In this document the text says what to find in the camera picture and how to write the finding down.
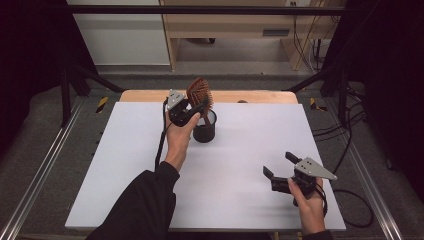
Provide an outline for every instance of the white tabletop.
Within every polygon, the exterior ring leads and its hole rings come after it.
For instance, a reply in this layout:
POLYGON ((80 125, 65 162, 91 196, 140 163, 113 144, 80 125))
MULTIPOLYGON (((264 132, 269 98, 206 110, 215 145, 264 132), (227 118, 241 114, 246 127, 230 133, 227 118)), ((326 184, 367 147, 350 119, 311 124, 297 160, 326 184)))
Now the white tabletop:
MULTIPOLYGON (((190 141, 175 185, 177 203, 170 230, 278 231, 300 229, 289 194, 271 190, 266 166, 279 177, 293 176, 284 155, 311 157, 322 164, 300 104, 215 103, 216 136, 190 141)), ((154 169, 162 131, 162 103, 117 102, 65 226, 99 226, 126 186, 154 169)), ((162 159, 167 151, 164 144, 162 159)), ((345 230, 328 181, 324 181, 326 227, 345 230)))

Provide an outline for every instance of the black cup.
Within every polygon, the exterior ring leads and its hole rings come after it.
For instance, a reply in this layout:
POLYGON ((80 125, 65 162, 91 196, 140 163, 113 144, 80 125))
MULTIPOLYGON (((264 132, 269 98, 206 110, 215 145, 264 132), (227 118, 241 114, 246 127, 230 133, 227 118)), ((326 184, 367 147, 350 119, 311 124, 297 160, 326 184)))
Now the black cup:
POLYGON ((215 137, 215 123, 217 120, 216 113, 212 110, 208 112, 210 125, 205 124, 205 119, 199 119, 197 126, 193 129, 193 138, 200 143, 212 141, 215 137))

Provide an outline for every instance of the white cabinet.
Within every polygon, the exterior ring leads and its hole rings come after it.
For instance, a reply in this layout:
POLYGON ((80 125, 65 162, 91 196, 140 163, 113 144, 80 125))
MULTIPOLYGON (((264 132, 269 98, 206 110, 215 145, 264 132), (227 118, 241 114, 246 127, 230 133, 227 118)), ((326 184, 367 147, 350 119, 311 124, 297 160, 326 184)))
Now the white cabinet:
MULTIPOLYGON (((159 5, 157 0, 67 0, 69 5, 159 5)), ((96 65, 169 65, 160 14, 74 14, 96 65)))

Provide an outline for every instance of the black sleeve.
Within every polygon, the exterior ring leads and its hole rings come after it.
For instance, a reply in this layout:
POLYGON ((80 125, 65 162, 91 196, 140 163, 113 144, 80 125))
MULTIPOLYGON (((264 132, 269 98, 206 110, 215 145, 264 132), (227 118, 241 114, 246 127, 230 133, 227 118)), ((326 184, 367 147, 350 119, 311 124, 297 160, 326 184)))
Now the black sleeve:
POLYGON ((329 230, 303 236, 303 240, 332 240, 333 235, 329 230))
POLYGON ((138 175, 87 240, 165 239, 175 209, 173 188, 179 177, 167 162, 155 172, 146 170, 138 175))

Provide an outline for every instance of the human hand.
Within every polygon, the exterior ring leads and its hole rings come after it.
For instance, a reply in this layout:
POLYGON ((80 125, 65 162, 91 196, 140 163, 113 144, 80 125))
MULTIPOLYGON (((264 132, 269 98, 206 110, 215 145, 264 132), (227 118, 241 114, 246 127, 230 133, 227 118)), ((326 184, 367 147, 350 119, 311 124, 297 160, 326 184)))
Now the human hand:
MULTIPOLYGON (((316 178, 317 184, 323 186, 322 178, 316 178)), ((288 179, 290 192, 296 199, 299 207, 300 222, 303 235, 325 231, 323 200, 317 192, 311 193, 307 198, 293 179, 288 179)))
POLYGON ((186 158, 191 132, 200 119, 200 113, 194 114, 190 121, 183 127, 172 124, 171 120, 169 120, 168 112, 165 115, 166 126, 169 126, 166 130, 168 153, 166 154, 165 161, 179 172, 186 158))

